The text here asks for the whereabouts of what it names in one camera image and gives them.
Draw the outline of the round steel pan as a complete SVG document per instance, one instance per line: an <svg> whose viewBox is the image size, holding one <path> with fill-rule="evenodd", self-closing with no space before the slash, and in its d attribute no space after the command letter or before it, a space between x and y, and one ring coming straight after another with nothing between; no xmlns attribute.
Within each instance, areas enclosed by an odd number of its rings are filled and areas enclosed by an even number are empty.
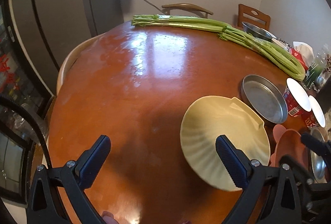
<svg viewBox="0 0 331 224"><path fill-rule="evenodd" d="M279 89L268 79L250 74L241 82L241 98L267 124L282 124L288 109Z"/></svg>

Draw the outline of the cream shell-shaped plate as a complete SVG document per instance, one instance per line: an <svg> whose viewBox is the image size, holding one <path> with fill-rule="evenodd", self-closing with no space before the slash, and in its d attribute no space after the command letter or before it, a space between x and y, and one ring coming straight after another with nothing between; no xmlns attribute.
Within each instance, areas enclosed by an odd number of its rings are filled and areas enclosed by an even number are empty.
<svg viewBox="0 0 331 224"><path fill-rule="evenodd" d="M199 98L183 116L180 141L187 163L212 187L237 191L215 149L219 135L226 135L249 159L266 166L270 143L264 121L238 98L221 96Z"/></svg>

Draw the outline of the steel bowl near edge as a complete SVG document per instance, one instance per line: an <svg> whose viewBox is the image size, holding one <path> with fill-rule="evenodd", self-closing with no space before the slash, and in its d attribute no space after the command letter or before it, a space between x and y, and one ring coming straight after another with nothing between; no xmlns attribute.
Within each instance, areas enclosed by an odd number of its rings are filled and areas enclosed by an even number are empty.
<svg viewBox="0 0 331 224"><path fill-rule="evenodd" d="M320 142L328 142L329 136L323 128L313 127L310 134ZM310 151L310 170L313 172L317 183L327 183L329 178L329 167L324 162L322 156Z"/></svg>

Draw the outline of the red cup white lid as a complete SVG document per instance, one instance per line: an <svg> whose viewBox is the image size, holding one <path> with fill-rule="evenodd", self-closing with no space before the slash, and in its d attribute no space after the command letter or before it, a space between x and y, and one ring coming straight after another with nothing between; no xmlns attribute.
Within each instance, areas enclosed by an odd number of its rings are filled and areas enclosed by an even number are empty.
<svg viewBox="0 0 331 224"><path fill-rule="evenodd" d="M321 106L317 102L316 98L312 95L309 95L309 101L311 105L311 111L304 111L301 115L303 122L310 129L315 126L325 127L325 116L322 111Z"/></svg>
<svg viewBox="0 0 331 224"><path fill-rule="evenodd" d="M304 112L311 112L308 94L301 84L292 78L286 79L286 87L283 98L287 105L289 116L297 117Z"/></svg>

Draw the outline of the pink animal-shaped bowl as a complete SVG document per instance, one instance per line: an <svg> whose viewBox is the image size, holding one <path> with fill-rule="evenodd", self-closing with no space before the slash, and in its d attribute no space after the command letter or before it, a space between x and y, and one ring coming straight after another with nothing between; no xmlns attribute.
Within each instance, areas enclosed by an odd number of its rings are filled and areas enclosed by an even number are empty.
<svg viewBox="0 0 331 224"><path fill-rule="evenodd" d="M277 124L273 128L273 138L276 141L275 152L270 156L270 166L278 167L280 159L290 155L301 166L308 169L309 158L307 148L301 143L301 134L293 129L286 129Z"/></svg>

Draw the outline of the black thermos flask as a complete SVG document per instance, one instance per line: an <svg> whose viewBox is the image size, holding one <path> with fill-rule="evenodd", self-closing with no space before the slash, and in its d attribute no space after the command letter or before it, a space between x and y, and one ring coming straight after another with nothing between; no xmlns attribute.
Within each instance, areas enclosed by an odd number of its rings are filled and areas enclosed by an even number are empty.
<svg viewBox="0 0 331 224"><path fill-rule="evenodd" d="M331 107L331 80L330 78L322 86L316 96L317 102L321 106L323 113L327 113Z"/></svg>

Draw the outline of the clear green-label bottle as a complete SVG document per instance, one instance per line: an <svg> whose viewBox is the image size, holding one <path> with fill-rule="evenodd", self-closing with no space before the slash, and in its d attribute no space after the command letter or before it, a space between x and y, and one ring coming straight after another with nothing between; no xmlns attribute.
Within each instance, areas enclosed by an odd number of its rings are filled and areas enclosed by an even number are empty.
<svg viewBox="0 0 331 224"><path fill-rule="evenodd" d="M329 72L330 48L327 44L325 44L313 58L313 61L306 72L305 78L303 80L304 87L307 89L312 89L314 85L322 85L322 82L318 82L319 77L323 77L325 73Z"/></svg>

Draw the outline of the right celery bunch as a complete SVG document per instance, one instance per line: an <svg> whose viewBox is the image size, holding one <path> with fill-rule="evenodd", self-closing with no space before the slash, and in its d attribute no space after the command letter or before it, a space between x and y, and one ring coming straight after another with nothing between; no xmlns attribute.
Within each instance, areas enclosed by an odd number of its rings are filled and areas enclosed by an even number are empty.
<svg viewBox="0 0 331 224"><path fill-rule="evenodd" d="M231 26L223 27L219 33L219 38L224 41L235 42L261 54L294 80L302 82L305 77L305 69L299 60L272 42L259 39Z"/></svg>

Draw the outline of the celery bunch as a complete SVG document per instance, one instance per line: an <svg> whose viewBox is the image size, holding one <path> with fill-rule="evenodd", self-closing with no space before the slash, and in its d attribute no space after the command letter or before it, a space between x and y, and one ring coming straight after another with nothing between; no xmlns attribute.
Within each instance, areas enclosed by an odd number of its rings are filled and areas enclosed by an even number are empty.
<svg viewBox="0 0 331 224"><path fill-rule="evenodd" d="M224 41L235 42L261 54L294 80L302 82L305 77L305 69L299 60L272 42L259 39L231 26L223 27L219 33L219 38Z"/></svg>
<svg viewBox="0 0 331 224"><path fill-rule="evenodd" d="M226 23L214 19L190 17L182 15L134 15L131 19L131 25L135 27L175 27L194 29L198 31L221 33L226 29L233 27Z"/></svg>

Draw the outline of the cream chair beside table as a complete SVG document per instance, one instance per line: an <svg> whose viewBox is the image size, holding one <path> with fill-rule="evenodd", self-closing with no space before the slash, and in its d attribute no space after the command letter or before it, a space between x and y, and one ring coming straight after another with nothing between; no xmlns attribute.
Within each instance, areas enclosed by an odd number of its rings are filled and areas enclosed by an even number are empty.
<svg viewBox="0 0 331 224"><path fill-rule="evenodd" d="M57 77L57 85L56 85L56 95L59 94L59 91L61 90L61 87L63 85L63 82L65 80L66 74L68 73L68 71L71 69L71 67L73 66L73 64L75 63L75 61L78 59L78 57L80 56L80 54L82 53L83 50L85 50L87 47L89 47L90 45L92 45L95 41L97 41L98 39L100 39L100 37L102 37L104 35L97 35L93 38L90 38L84 42L82 42L81 44L77 45L64 59L60 69L59 69L59 73L58 73L58 77Z"/></svg>

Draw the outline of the steel bowl far side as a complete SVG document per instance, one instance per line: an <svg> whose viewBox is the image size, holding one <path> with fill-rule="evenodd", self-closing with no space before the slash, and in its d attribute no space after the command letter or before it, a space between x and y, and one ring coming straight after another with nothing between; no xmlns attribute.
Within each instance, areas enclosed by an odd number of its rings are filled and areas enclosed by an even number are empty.
<svg viewBox="0 0 331 224"><path fill-rule="evenodd" d="M243 26L243 31L254 36L257 37L259 39L263 39L266 41L272 41L272 38L274 38L275 36L272 35L270 32L268 32L265 29L262 29L254 24L248 23L248 22L242 22L242 26Z"/></svg>

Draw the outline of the brown slatted wooden chair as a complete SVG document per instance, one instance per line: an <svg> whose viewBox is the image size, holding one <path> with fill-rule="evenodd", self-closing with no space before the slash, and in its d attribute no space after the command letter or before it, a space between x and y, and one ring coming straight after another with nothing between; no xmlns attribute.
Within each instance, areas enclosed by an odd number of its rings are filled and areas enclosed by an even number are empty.
<svg viewBox="0 0 331 224"><path fill-rule="evenodd" d="M237 19L237 27L242 28L242 23L251 23L259 28L269 30L271 17L258 9L250 6L239 4L239 13Z"/></svg>

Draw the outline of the grey refrigerator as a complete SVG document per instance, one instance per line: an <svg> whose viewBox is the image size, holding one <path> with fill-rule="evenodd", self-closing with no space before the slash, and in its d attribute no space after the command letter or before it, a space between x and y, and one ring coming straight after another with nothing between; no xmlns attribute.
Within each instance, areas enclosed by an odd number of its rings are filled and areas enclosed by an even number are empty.
<svg viewBox="0 0 331 224"><path fill-rule="evenodd" d="M55 93L59 69L76 46L124 21L120 0L7 2L22 52L50 93Z"/></svg>

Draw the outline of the left celery bunch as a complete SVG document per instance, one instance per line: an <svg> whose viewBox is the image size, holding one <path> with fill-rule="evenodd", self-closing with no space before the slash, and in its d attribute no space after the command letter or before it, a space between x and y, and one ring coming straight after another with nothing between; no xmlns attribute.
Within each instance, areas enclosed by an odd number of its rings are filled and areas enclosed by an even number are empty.
<svg viewBox="0 0 331 224"><path fill-rule="evenodd" d="M194 29L198 31L221 33L226 29L233 27L226 23L214 19L190 17L182 15L134 15L131 19L131 25L135 27L175 27Z"/></svg>

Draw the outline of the curved-back wooden chair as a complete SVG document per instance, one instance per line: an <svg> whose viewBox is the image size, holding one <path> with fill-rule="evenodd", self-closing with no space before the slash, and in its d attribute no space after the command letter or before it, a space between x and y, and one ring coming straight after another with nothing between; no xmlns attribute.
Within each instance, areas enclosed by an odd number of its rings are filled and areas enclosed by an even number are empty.
<svg viewBox="0 0 331 224"><path fill-rule="evenodd" d="M162 10L170 15L171 10L182 10L185 12L190 12L199 15L202 18L208 18L208 15L214 15L210 10L207 10L201 6L189 4L189 3L176 3L176 4L166 4L162 5Z"/></svg>

